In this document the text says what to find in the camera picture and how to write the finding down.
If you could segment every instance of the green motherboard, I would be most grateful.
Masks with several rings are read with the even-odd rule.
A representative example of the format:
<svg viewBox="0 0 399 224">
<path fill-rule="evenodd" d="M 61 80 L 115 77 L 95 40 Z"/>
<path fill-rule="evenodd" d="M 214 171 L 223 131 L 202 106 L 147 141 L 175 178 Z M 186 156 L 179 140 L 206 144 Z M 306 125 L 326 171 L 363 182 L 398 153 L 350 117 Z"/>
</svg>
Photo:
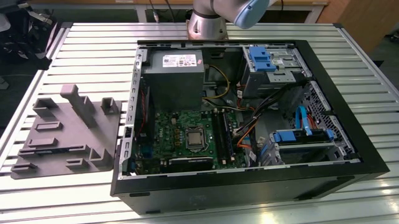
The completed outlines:
<svg viewBox="0 0 399 224">
<path fill-rule="evenodd" d="M 238 127 L 236 115 L 226 112 L 230 133 Z M 191 149 L 191 143 L 196 144 L 196 134 L 203 136 L 203 147 Z M 246 167 L 244 154 L 234 154 L 234 160 L 224 163 L 218 158 L 218 147 L 215 143 L 212 113 L 211 111 L 182 111 L 159 112 L 155 116 L 155 141 L 152 145 L 152 161 L 167 158 L 211 157 L 214 159 L 212 169 Z M 159 170 L 148 170 L 146 174 L 158 173 Z"/>
</svg>

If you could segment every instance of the connector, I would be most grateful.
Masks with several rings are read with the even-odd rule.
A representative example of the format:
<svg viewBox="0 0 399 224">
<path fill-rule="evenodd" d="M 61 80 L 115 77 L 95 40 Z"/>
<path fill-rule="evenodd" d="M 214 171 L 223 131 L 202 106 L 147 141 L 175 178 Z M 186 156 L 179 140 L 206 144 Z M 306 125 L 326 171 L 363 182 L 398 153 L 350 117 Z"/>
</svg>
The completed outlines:
<svg viewBox="0 0 399 224">
<path fill-rule="evenodd" d="M 154 18 L 155 18 L 156 23 L 160 23 L 160 17 L 158 15 L 156 11 L 154 10 L 152 13 L 154 13 Z"/>
</svg>

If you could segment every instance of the lab floor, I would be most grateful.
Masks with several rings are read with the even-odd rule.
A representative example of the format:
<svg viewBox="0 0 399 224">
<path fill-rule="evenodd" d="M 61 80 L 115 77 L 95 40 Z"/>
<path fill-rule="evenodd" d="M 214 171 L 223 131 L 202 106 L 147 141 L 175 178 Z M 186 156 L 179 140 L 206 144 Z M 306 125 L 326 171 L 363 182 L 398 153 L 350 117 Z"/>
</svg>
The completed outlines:
<svg viewBox="0 0 399 224">
<path fill-rule="evenodd" d="M 384 61 L 380 70 L 399 89 L 399 44 L 391 43 L 388 38 L 384 38 L 370 56 L 372 60 Z M 9 88 L 0 90 L 1 136 L 37 70 L 29 62 L 7 64 L 0 61 L 0 71 L 0 76 L 9 83 Z"/>
</svg>

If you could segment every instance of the aluminum extrusion table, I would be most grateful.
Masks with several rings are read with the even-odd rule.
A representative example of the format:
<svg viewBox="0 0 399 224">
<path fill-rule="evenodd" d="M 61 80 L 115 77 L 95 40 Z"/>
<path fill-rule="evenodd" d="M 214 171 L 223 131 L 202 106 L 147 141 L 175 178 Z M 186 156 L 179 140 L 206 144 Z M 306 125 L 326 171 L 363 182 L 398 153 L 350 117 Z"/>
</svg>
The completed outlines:
<svg viewBox="0 0 399 224">
<path fill-rule="evenodd" d="M 13 180 L 11 166 L 35 120 L 37 98 L 73 83 L 92 101 L 122 100 L 127 110 L 136 41 L 186 39 L 186 24 L 75 23 L 57 34 L 48 71 L 39 71 L 0 139 L 0 222 L 94 223 L 398 223 L 399 92 L 343 28 L 331 24 L 228 25 L 231 39 L 306 39 L 343 94 L 391 172 L 318 200 L 140 217 L 110 196 L 112 171 Z M 126 114 L 120 118 L 123 135 Z"/>
</svg>

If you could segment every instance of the blue plastic latch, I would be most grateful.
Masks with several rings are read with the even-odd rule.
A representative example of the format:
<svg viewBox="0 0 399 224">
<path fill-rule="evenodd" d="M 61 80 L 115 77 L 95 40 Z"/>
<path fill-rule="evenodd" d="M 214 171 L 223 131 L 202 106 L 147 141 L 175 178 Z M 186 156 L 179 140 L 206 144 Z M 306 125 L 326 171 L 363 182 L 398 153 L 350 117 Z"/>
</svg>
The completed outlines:
<svg viewBox="0 0 399 224">
<path fill-rule="evenodd" d="M 334 131 L 331 129 L 327 129 L 326 134 L 328 136 L 330 141 L 332 141 L 334 140 Z"/>
<path fill-rule="evenodd" d="M 264 146 L 263 146 L 263 149 L 262 149 L 262 152 L 260 152 L 260 156 L 264 154 L 266 151 L 267 151 L 267 143 L 264 143 Z"/>
<path fill-rule="evenodd" d="M 255 65 L 255 71 L 275 71 L 271 56 L 264 47 L 250 47 L 250 57 Z"/>
<path fill-rule="evenodd" d="M 275 133 L 274 137 L 275 137 L 275 142 L 280 142 L 282 141 L 279 133 Z"/>
<path fill-rule="evenodd" d="M 292 131 L 284 131 L 278 133 L 282 137 L 282 141 L 296 141 L 295 134 Z"/>
</svg>

